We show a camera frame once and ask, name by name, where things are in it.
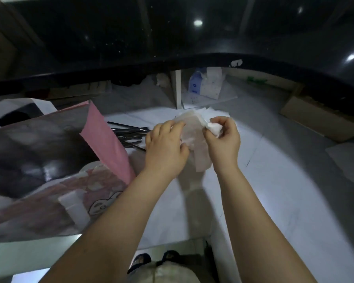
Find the person's right hand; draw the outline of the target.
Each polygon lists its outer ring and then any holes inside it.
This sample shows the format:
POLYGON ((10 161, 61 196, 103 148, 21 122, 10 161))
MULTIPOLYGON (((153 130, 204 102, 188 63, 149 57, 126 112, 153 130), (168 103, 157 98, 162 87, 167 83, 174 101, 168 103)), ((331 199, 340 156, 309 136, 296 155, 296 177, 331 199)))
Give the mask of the person's right hand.
POLYGON ((210 122, 221 124, 223 129, 220 138, 212 134, 205 138, 214 170, 218 175, 230 174, 239 169, 237 159, 241 137, 236 122, 224 116, 211 118, 210 122))

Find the person's left hand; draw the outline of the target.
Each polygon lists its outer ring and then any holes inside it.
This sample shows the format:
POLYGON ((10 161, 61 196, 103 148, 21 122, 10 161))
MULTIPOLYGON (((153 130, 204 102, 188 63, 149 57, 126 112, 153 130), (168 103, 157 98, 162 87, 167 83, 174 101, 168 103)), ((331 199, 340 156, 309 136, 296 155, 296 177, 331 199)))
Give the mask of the person's left hand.
POLYGON ((145 168, 154 179, 171 182, 183 170, 189 155, 180 154, 184 122, 159 123, 147 134, 145 168))

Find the white tissue paper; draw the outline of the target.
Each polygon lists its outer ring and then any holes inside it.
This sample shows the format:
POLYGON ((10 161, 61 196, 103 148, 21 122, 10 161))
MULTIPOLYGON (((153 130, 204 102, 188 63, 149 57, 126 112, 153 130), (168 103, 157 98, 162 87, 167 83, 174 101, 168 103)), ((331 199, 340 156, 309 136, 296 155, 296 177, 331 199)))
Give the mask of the white tissue paper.
POLYGON ((189 150, 193 153, 193 163, 196 172, 204 172, 212 165, 203 129, 211 131, 216 138, 219 138, 223 133, 221 124, 211 122, 211 118, 214 117, 230 117, 230 115, 227 112, 209 107, 188 109, 174 119, 176 123, 185 123, 181 133, 181 142, 186 143, 189 150))

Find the person's left forearm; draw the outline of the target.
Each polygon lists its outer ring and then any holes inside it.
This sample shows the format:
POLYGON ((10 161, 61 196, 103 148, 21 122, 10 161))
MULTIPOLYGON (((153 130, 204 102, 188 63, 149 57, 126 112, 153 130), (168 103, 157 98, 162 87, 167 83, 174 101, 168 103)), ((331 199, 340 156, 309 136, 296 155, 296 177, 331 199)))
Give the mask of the person's left forearm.
POLYGON ((141 171, 39 283, 122 283, 157 201, 180 172, 141 171))

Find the person's right forearm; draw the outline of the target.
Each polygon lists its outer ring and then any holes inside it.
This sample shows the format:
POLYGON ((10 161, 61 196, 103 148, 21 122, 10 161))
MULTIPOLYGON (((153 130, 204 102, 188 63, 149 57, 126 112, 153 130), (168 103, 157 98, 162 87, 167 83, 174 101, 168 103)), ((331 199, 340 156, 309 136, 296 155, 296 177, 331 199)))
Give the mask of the person's right forearm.
POLYGON ((317 283, 237 166, 214 166, 242 283, 317 283))

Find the white tissue box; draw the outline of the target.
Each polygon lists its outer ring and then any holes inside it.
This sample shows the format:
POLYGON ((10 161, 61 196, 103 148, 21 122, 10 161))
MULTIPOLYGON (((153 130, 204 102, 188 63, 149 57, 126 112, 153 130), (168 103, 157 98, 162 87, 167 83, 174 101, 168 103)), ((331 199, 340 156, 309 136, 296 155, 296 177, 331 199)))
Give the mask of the white tissue box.
POLYGON ((225 78, 221 67, 207 67, 200 72, 202 81, 199 95, 218 100, 225 78))

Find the white table leg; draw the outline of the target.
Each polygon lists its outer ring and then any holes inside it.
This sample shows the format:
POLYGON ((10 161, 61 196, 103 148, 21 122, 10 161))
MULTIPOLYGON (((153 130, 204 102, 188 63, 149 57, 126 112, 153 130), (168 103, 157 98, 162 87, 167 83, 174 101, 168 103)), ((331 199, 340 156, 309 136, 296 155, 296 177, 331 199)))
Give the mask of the white table leg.
POLYGON ((177 110, 182 109, 182 70, 170 72, 171 86, 177 110))

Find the bundle of black metal sticks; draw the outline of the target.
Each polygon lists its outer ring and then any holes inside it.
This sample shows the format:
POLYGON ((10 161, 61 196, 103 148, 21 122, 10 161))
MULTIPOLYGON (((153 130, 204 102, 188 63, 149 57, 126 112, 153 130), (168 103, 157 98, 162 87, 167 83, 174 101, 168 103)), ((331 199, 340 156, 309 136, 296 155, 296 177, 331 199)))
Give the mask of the bundle of black metal sticks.
POLYGON ((143 138, 146 137, 150 129, 147 127, 135 127, 127 124, 107 122, 113 133, 126 149, 137 149, 146 152, 143 145, 143 138))

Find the crumpled white paper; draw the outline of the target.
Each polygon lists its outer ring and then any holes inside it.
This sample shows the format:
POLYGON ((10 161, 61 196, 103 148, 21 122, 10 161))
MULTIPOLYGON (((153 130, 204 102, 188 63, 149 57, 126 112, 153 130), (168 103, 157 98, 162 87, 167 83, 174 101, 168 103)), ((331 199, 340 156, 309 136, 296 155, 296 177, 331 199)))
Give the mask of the crumpled white paper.
POLYGON ((156 75, 156 85, 161 88, 167 88, 171 84, 170 78, 165 73, 158 73, 156 75))

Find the person's black sandal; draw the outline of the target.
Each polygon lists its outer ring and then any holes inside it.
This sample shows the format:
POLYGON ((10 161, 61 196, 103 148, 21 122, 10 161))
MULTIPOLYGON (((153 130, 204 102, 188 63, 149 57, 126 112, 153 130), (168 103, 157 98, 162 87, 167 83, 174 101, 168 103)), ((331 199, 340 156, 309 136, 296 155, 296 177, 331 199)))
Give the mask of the person's black sandal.
POLYGON ((162 257, 162 262, 170 261, 174 263, 180 263, 181 262, 181 255, 179 252, 175 250, 168 250, 164 253, 162 257))
POLYGON ((147 253, 138 254, 134 258, 132 265, 130 266, 130 268, 127 271, 127 274, 130 274, 132 271, 134 271, 137 268, 139 268, 145 264, 148 264, 150 262, 152 262, 152 259, 149 254, 147 254, 147 253))

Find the brown cardboard box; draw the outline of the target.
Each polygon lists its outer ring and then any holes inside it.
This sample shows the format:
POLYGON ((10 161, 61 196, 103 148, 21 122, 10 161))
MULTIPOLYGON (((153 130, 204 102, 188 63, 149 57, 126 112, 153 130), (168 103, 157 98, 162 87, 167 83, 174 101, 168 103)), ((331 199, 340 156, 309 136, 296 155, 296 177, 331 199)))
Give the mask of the brown cardboard box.
POLYGON ((309 96, 291 96, 280 114, 335 142, 354 138, 354 117, 330 109, 309 96))

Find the person's beige shorts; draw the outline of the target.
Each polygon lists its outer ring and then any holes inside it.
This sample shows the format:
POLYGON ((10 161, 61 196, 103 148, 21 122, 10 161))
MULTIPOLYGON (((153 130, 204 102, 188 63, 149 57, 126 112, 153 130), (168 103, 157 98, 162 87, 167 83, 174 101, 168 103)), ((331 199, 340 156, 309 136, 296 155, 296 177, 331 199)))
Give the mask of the person's beige shorts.
POLYGON ((189 268, 174 262, 164 262, 157 266, 152 275, 152 283, 201 283, 189 268))

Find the pink cartoon paper bag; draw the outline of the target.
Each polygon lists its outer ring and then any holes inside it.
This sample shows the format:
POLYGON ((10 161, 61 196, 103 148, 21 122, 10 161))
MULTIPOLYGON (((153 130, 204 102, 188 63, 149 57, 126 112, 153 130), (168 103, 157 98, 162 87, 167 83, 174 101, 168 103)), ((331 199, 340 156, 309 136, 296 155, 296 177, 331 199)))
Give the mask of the pink cartoon paper bag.
POLYGON ((135 178, 92 101, 0 128, 0 243, 81 233, 135 178))

